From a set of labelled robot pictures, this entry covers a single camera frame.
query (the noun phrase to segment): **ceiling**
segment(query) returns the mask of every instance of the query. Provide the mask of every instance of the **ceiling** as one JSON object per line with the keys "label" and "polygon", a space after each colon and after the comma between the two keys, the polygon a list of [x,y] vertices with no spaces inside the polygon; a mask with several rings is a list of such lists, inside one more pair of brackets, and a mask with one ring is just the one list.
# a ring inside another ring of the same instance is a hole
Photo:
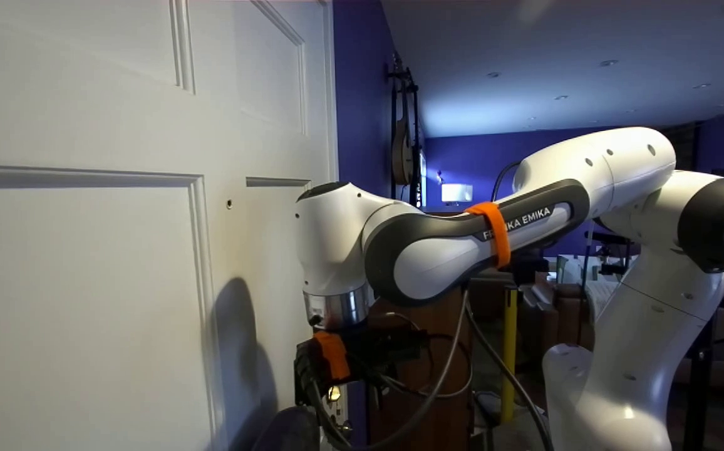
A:
{"label": "ceiling", "polygon": [[383,0],[383,9],[432,138],[724,115],[724,0]]}

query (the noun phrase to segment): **door panel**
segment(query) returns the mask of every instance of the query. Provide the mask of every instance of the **door panel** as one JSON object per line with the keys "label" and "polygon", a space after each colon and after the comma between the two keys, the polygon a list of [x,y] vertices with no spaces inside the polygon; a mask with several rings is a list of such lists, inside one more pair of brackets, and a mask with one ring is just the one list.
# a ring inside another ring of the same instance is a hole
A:
{"label": "door panel", "polygon": [[191,193],[0,170],[0,451],[208,445]]}

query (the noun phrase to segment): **white door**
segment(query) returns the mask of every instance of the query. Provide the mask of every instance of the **white door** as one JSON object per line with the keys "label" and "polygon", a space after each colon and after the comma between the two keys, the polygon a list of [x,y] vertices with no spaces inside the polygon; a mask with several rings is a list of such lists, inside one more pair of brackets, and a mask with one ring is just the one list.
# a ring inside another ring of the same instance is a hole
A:
{"label": "white door", "polygon": [[241,449],[293,401],[332,103],[315,0],[0,0],[0,451]]}

